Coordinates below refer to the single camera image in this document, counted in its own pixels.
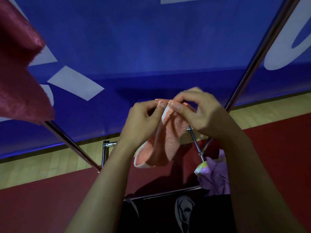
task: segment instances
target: purple towel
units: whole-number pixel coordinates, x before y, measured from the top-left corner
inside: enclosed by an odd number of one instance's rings
[[[220,160],[207,157],[207,167],[200,171],[198,181],[200,187],[210,190],[208,196],[216,194],[230,194],[227,163],[223,150],[219,151]]]

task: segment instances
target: finger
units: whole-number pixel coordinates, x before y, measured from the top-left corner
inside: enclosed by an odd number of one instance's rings
[[[190,88],[187,91],[188,92],[203,92],[199,87]]]
[[[144,102],[140,102],[140,105],[143,106],[147,111],[154,108],[154,107],[157,107],[158,105],[158,102],[157,100],[153,100],[153,101],[144,101]]]
[[[186,105],[183,105],[179,102],[173,101],[172,103],[169,103],[170,107],[179,113],[181,116],[183,116],[189,123],[195,118],[196,113],[192,111],[190,108],[188,108]]]
[[[182,101],[192,101],[197,105],[203,100],[201,92],[180,92],[177,96],[174,97],[173,101],[182,102]]]
[[[167,106],[167,102],[163,101],[162,104],[160,104],[155,111],[153,112],[153,114],[150,116],[150,120],[152,120],[154,123],[159,124],[162,114]]]

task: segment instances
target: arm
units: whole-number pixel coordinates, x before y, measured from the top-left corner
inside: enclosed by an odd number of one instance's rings
[[[197,112],[179,103],[183,100],[198,104]],[[266,172],[251,140],[211,94],[192,88],[169,104],[194,129],[220,141],[238,232],[306,232]]]
[[[147,111],[157,104],[158,101],[146,101],[130,109],[117,145],[68,225],[67,233],[117,231],[132,158],[156,130],[167,106],[163,102],[149,117]]]

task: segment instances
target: laundry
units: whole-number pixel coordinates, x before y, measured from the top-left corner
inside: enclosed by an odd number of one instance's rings
[[[169,100],[165,99],[158,100],[169,102]],[[185,102],[184,105],[195,111],[191,105]],[[134,159],[134,166],[150,168],[167,165],[180,146],[178,139],[188,127],[188,122],[167,105],[155,134],[138,149]]]
[[[202,189],[210,190],[208,196],[218,194],[230,194],[228,169],[225,152],[219,150],[218,159],[211,159],[201,163],[194,173],[198,176],[198,181]]]
[[[45,42],[8,0],[0,0],[0,117],[37,124],[54,119],[48,96],[27,66]]]

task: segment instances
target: hand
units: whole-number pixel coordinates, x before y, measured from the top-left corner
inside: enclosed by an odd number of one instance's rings
[[[156,131],[167,102],[157,107],[159,101],[135,103],[130,109],[120,135],[120,141],[126,141],[133,149],[138,149]],[[151,116],[148,111],[155,108]]]
[[[197,112],[180,103],[184,100],[195,102],[198,105]],[[240,129],[216,98],[198,87],[179,93],[169,105],[194,129],[208,137],[224,139]]]

